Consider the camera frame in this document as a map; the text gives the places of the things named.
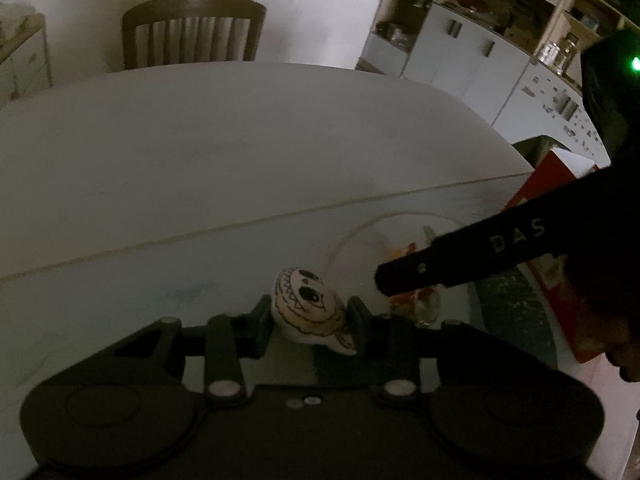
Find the wooden chair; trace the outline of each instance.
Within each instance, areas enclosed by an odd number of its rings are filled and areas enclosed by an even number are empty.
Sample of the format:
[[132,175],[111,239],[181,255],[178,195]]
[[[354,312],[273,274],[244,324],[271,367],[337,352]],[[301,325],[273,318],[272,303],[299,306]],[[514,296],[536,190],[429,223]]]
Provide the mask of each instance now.
[[122,17],[125,69],[252,61],[266,12],[251,0],[151,0],[135,6]]

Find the cartoon face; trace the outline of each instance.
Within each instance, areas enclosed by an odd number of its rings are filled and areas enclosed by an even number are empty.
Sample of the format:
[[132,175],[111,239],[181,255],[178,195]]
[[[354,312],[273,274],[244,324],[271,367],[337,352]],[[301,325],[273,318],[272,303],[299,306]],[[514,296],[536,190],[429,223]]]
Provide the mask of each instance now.
[[283,270],[274,284],[273,302],[284,321],[303,334],[329,336],[346,323],[340,298],[309,270]]

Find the cartoon eye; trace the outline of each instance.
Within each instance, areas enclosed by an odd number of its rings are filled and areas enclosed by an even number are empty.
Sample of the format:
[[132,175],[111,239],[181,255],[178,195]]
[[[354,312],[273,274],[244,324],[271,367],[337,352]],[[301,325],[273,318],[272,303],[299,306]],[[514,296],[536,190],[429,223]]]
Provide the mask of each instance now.
[[308,270],[300,269],[298,272],[302,274],[305,278],[309,278],[310,280],[314,280],[315,282],[320,281],[320,278],[318,278],[314,273],[309,272]]
[[300,298],[308,301],[309,303],[317,303],[318,301],[320,301],[320,294],[318,294],[310,286],[301,286],[298,289],[298,294],[300,295]]

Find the screw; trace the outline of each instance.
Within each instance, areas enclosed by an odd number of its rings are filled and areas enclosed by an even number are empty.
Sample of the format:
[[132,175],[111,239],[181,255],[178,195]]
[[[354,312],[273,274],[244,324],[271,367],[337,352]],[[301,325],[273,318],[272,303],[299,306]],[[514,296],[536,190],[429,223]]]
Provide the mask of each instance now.
[[292,410],[298,410],[300,408],[303,408],[305,405],[304,402],[302,402],[300,399],[289,399],[287,401],[287,407],[291,408]]
[[413,395],[418,387],[407,379],[394,379],[385,384],[385,391],[394,397],[408,397]]
[[317,406],[318,404],[322,404],[322,399],[320,397],[311,395],[311,396],[305,397],[305,404],[309,406]]
[[242,386],[235,381],[213,381],[208,389],[214,397],[235,397],[242,390]]

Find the table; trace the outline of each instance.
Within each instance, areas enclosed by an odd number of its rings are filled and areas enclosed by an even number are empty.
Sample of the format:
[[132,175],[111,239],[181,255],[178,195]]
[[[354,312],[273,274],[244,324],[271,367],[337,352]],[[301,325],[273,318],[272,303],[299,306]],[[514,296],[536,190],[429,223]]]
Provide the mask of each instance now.
[[[247,312],[380,215],[495,214],[531,171],[443,92],[315,66],[102,76],[8,106],[0,128],[3,479],[34,466],[17,415],[47,376],[165,315]],[[448,314],[472,321],[465,287]],[[299,366],[290,380],[312,380]]]

